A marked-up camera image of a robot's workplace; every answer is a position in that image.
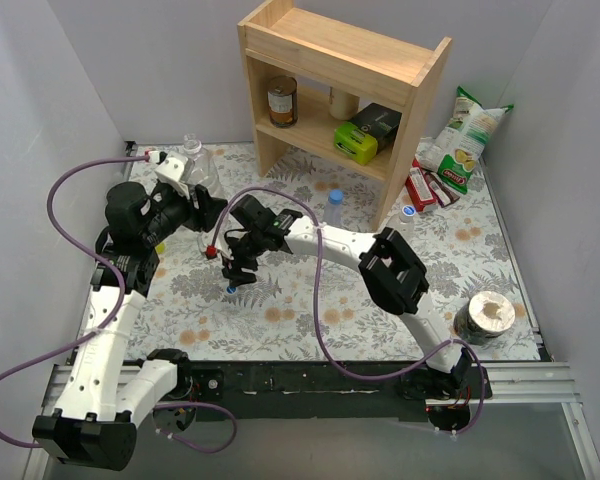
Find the clear plastic bottle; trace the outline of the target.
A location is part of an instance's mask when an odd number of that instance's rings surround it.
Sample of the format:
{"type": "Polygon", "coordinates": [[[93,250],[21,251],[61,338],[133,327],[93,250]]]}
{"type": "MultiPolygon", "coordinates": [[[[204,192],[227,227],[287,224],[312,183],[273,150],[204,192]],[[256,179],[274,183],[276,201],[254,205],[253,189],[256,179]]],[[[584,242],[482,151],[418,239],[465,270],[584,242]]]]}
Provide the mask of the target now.
{"type": "Polygon", "coordinates": [[[408,240],[415,230],[415,218],[410,221],[403,221],[400,218],[399,212],[394,214],[387,222],[386,226],[398,232],[405,240],[408,240]]]}
{"type": "Polygon", "coordinates": [[[211,197],[224,199],[224,190],[213,156],[195,134],[184,136],[183,154],[187,158],[184,183],[190,186],[200,184],[211,197]]]}

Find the blue tinted plastic bottle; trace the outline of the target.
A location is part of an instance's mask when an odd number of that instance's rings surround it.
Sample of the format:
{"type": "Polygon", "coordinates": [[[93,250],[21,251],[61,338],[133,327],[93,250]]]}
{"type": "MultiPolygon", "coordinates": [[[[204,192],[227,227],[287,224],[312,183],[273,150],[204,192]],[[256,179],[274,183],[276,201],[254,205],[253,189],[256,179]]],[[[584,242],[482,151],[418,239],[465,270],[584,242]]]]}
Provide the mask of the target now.
{"type": "Polygon", "coordinates": [[[332,205],[328,202],[325,204],[323,221],[333,227],[341,226],[342,204],[332,205]]]}

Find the blue bottle cap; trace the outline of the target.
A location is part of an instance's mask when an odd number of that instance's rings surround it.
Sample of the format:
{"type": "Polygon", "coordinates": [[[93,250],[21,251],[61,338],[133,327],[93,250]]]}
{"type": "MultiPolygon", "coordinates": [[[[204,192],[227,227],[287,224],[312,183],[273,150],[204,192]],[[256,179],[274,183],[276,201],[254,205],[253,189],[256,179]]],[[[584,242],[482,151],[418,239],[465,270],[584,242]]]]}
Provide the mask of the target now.
{"type": "Polygon", "coordinates": [[[328,202],[332,205],[341,205],[344,199],[344,194],[339,189],[333,189],[329,192],[328,202]]]}

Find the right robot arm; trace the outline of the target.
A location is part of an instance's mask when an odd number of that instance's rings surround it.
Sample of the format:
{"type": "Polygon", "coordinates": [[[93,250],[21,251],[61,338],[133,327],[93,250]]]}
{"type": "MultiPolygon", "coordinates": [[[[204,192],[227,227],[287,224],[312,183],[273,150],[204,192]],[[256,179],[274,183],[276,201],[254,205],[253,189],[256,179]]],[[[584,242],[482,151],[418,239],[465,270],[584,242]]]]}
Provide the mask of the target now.
{"type": "Polygon", "coordinates": [[[423,398],[451,398],[466,389],[477,356],[451,335],[433,304],[426,267],[398,231],[360,233],[333,227],[320,222],[302,201],[294,210],[275,213],[254,197],[254,191],[240,191],[220,215],[232,216],[242,232],[223,245],[222,273],[231,287],[254,282],[257,260],[266,252],[309,255],[318,264],[329,261],[347,267],[361,275],[376,306],[402,321],[423,353],[395,377],[410,379],[423,398]]]}

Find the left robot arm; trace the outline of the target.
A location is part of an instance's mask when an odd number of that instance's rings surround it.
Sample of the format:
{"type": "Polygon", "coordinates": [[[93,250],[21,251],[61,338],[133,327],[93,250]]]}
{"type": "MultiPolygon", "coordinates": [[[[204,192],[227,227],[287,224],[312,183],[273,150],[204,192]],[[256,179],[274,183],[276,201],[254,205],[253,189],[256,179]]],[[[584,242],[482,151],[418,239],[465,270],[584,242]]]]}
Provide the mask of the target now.
{"type": "Polygon", "coordinates": [[[139,373],[119,384],[130,333],[159,265],[156,247],[185,227],[209,232],[226,207],[206,187],[178,191],[158,182],[152,191],[123,182],[106,196],[107,226],[96,244],[99,259],[85,311],[86,342],[78,347],[65,388],[50,415],[39,416],[34,439],[63,464],[120,471],[130,462],[137,430],[162,401],[176,401],[176,425],[193,422],[193,401],[216,376],[195,373],[188,355],[158,349],[139,373]]]}

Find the tin can on shelf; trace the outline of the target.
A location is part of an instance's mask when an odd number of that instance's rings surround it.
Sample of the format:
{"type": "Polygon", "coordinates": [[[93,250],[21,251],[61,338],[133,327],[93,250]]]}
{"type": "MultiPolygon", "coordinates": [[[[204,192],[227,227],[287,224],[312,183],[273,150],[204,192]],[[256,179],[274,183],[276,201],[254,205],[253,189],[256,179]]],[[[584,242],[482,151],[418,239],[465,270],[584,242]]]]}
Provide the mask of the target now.
{"type": "Polygon", "coordinates": [[[268,112],[271,123],[287,128],[297,122],[297,82],[293,77],[280,75],[267,85],[268,112]]]}

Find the white cup on shelf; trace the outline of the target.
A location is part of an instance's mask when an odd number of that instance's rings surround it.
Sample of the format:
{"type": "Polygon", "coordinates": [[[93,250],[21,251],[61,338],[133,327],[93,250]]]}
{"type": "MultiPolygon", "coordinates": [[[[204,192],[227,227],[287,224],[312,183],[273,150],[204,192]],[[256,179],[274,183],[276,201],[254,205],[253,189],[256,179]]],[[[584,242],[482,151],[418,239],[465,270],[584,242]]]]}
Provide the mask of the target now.
{"type": "Polygon", "coordinates": [[[354,117],[359,110],[360,98],[349,92],[335,87],[330,88],[329,113],[337,119],[348,121],[354,117]]]}

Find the green and black box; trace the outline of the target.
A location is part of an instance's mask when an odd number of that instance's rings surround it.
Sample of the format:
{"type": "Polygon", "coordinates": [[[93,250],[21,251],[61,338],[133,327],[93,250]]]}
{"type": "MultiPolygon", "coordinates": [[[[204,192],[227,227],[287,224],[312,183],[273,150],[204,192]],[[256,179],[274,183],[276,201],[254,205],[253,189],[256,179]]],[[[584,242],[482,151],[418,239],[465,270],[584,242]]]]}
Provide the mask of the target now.
{"type": "Polygon", "coordinates": [[[402,114],[371,103],[334,132],[334,147],[360,165],[367,165],[397,135],[402,114]]]}

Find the wooden shelf unit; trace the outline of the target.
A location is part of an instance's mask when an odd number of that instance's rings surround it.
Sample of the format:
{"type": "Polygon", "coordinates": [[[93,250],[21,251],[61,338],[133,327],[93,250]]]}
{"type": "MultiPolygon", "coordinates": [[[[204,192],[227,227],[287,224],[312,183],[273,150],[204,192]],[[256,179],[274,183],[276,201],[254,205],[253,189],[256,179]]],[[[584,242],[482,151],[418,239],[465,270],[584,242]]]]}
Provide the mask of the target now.
{"type": "Polygon", "coordinates": [[[300,9],[291,1],[262,3],[237,30],[260,175],[289,147],[297,147],[376,179],[382,188],[373,224],[379,226],[404,187],[451,53],[451,38],[430,50],[300,9]],[[331,90],[298,85],[298,120],[290,127],[275,126],[269,115],[269,83],[281,75],[331,90]],[[364,165],[334,146],[335,129],[362,100],[401,115],[394,142],[364,165]]]}

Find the red snack packet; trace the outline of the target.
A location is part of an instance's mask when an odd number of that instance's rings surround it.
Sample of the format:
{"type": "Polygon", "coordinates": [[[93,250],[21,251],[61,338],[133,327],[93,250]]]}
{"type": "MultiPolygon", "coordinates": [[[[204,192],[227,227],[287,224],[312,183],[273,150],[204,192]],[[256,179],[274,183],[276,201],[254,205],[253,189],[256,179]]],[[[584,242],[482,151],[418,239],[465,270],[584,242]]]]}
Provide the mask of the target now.
{"type": "Polygon", "coordinates": [[[450,207],[459,200],[456,193],[446,187],[434,172],[424,169],[416,158],[412,161],[405,187],[418,213],[450,207]]]}

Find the green chips bag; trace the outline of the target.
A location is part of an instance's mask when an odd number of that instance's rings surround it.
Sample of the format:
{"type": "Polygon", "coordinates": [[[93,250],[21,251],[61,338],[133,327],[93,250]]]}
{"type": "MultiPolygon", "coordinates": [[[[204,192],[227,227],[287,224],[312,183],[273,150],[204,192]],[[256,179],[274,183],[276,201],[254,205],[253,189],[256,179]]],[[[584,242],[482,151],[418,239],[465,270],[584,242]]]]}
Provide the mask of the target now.
{"type": "Polygon", "coordinates": [[[458,86],[447,125],[422,153],[416,155],[420,167],[436,173],[451,188],[466,194],[486,145],[505,115],[513,109],[513,104],[486,109],[458,86]]]}

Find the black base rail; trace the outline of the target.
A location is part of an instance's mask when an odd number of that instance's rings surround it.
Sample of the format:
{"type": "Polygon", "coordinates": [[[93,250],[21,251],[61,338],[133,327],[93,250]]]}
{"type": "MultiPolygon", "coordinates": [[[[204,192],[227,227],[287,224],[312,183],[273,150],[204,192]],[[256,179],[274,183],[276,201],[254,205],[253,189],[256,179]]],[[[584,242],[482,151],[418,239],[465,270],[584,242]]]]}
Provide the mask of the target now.
{"type": "Polygon", "coordinates": [[[427,367],[385,381],[347,377],[326,361],[190,361],[179,371],[155,423],[176,433],[194,422],[256,419],[367,419],[459,429],[471,406],[492,397],[485,369],[471,366],[458,384],[427,367]]]}

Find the aluminium frame rail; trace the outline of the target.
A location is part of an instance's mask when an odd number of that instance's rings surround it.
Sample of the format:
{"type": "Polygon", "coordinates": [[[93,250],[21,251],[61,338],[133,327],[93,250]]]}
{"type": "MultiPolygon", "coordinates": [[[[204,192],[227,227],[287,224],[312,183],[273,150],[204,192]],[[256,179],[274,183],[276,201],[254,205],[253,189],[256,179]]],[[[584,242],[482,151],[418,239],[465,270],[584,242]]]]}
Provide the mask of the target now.
{"type": "MultiPolygon", "coordinates": [[[[177,355],[179,371],[190,360],[177,355]]],[[[564,362],[486,362],[485,369],[492,388],[492,397],[473,404],[486,407],[489,404],[559,404],[569,422],[569,432],[588,479],[600,479],[600,461],[588,432],[581,407],[580,393],[564,362]]]]}

